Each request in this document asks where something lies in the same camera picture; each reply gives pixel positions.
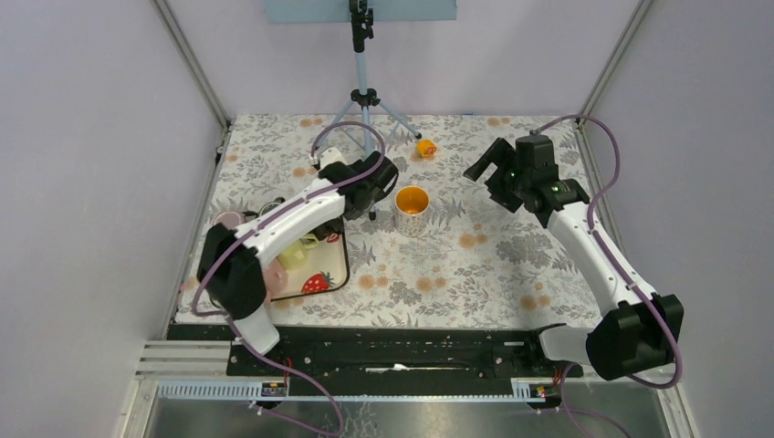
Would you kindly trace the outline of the floral mug orange inside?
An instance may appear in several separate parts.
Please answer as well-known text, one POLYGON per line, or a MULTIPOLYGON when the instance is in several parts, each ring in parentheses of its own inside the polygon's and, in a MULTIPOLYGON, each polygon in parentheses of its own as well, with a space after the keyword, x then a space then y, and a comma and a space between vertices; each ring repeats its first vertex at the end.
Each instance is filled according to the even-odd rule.
POLYGON ((403 187, 396 195, 395 228, 407 237, 420 236, 427 224, 427 212, 430 209, 430 196, 418 186, 403 187))

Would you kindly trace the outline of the yellow mug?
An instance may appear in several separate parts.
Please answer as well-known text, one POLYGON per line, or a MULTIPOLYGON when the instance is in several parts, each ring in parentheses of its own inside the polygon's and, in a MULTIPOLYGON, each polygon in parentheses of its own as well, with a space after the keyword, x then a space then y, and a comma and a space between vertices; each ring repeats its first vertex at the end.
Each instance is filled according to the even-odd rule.
POLYGON ((307 263, 309 251, 318 245, 319 239, 314 234, 303 235, 282 250, 277 261, 288 271, 300 269, 307 263))

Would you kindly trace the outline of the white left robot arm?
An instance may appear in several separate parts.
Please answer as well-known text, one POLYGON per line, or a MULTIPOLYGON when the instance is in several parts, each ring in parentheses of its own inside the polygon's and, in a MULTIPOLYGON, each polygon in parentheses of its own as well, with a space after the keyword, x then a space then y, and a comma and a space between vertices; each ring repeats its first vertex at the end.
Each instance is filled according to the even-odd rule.
POLYGON ((206 233, 197 269, 200 292, 222 309, 263 375, 280 369, 279 333, 265 306, 264 271, 285 249, 328 221, 357 219, 394 188, 399 171, 379 152, 352 164, 333 162, 295 196, 257 219, 206 233))

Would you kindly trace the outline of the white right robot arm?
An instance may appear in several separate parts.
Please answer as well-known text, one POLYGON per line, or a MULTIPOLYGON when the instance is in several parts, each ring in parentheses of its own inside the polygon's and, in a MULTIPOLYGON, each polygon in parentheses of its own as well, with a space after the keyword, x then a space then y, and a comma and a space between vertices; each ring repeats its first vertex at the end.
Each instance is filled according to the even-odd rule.
POLYGON ((580 271, 601 312, 595 328, 534 330, 523 352, 527 370, 545 376, 560 362, 575 362, 612 381, 674 365, 679 378, 682 303, 659 295, 635 272, 597 221, 589 195, 577 181, 560 178, 550 138, 497 138, 464 176, 475 182, 489 167, 495 169, 485 182, 490 199, 511 213, 524 208, 536 216, 580 271))

